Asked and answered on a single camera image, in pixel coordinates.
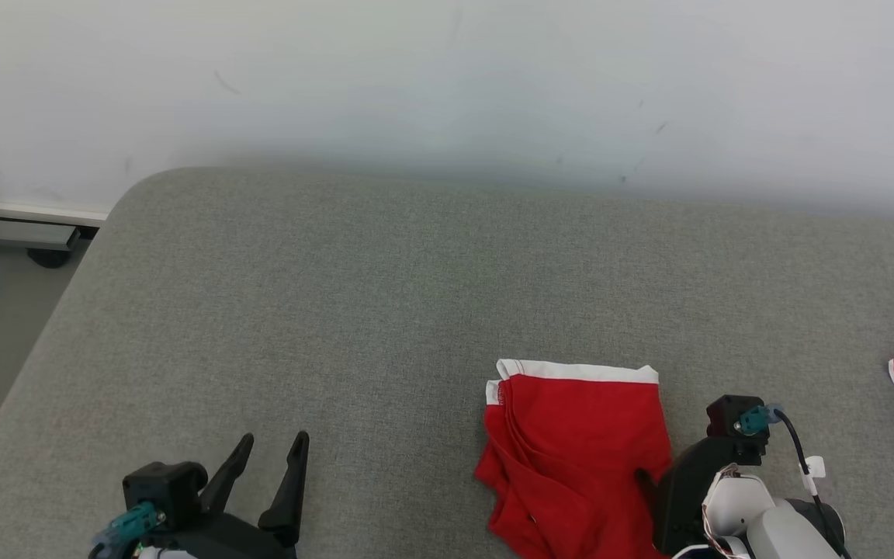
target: gray couch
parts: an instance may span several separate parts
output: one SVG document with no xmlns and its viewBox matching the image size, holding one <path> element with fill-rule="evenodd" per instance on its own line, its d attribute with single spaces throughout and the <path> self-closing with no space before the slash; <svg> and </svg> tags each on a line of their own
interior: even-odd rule
<svg viewBox="0 0 894 559">
<path fill-rule="evenodd" d="M 0 411 L 0 557 L 81 558 L 152 460 L 312 435 L 300 556 L 510 557 L 472 473 L 499 357 L 660 372 L 675 452 L 781 402 L 857 559 L 894 557 L 894 220 L 182 169 L 137 185 Z M 759 474 L 806 496 L 788 435 Z"/>
</svg>

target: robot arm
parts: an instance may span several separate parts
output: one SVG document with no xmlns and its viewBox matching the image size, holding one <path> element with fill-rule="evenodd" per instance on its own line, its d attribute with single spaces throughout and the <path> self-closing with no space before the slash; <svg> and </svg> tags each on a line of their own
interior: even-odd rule
<svg viewBox="0 0 894 559">
<path fill-rule="evenodd" d="M 646 488 L 657 551 L 670 557 L 706 549 L 703 553 L 714 557 L 851 558 L 842 544 L 840 517 L 829 505 L 817 496 L 813 503 L 772 498 L 759 477 L 737 470 L 760 466 L 768 422 L 785 422 L 802 453 L 780 408 L 766 408 L 756 397 L 727 395 L 706 414 L 706 438 L 678 456 L 656 488 Z M 801 461 L 808 477 L 805 457 Z"/>
<path fill-rule="evenodd" d="M 309 435 L 299 432 L 292 443 L 288 470 L 258 526 L 224 512 L 254 442 L 253 435 L 244 435 L 209 484 L 206 468 L 191 461 L 147 464 L 127 475 L 127 513 L 96 535 L 89 559 L 127 559 L 142 548 L 148 554 L 153 548 L 185 552 L 162 552 L 162 559 L 296 559 Z"/>
</svg>

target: black cable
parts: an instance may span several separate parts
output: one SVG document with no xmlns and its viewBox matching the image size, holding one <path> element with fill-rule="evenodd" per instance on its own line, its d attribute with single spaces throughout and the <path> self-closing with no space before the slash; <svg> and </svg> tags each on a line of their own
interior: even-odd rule
<svg viewBox="0 0 894 559">
<path fill-rule="evenodd" d="M 779 418 L 781 422 L 784 422 L 785 427 L 788 428 L 788 434 L 792 436 L 792 445 L 795 445 L 795 453 L 799 455 L 799 464 L 802 466 L 802 473 L 809 473 L 809 465 L 806 464 L 806 453 L 802 451 L 802 442 L 799 442 L 799 434 L 795 432 L 795 427 L 792 427 L 792 421 L 785 415 L 785 412 L 782 410 L 774 410 L 774 416 Z M 837 542 L 837 553 L 840 553 L 841 557 L 844 559 L 851 559 L 851 555 L 847 552 L 847 548 L 844 547 L 844 542 L 840 541 L 840 538 L 837 537 L 837 532 L 833 531 L 833 528 L 830 527 L 830 521 L 826 519 L 826 513 L 823 512 L 823 502 L 820 500 L 819 495 L 813 495 L 813 502 L 816 503 L 816 509 L 819 510 L 819 517 L 823 520 L 823 530 L 826 531 L 824 537 L 827 539 L 833 539 L 834 542 Z"/>
</svg>

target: white wall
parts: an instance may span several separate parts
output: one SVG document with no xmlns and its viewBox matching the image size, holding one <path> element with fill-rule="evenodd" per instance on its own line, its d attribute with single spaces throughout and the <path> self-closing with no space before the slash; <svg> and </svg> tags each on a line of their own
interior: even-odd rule
<svg viewBox="0 0 894 559">
<path fill-rule="evenodd" d="M 224 163 L 894 213 L 894 2 L 0 0 L 0 202 Z"/>
</svg>

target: baseboard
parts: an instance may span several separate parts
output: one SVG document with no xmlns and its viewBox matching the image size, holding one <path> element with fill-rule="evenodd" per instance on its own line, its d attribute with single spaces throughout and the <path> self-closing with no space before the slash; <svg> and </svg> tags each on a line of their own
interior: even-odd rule
<svg viewBox="0 0 894 559">
<path fill-rule="evenodd" d="M 62 210 L 59 208 L 43 208 L 25 204 L 9 204 L 0 202 L 0 218 L 14 220 L 38 220 L 44 223 L 61 225 L 78 225 L 84 227 L 101 227 L 109 217 L 103 212 L 82 212 L 79 210 Z"/>
</svg>

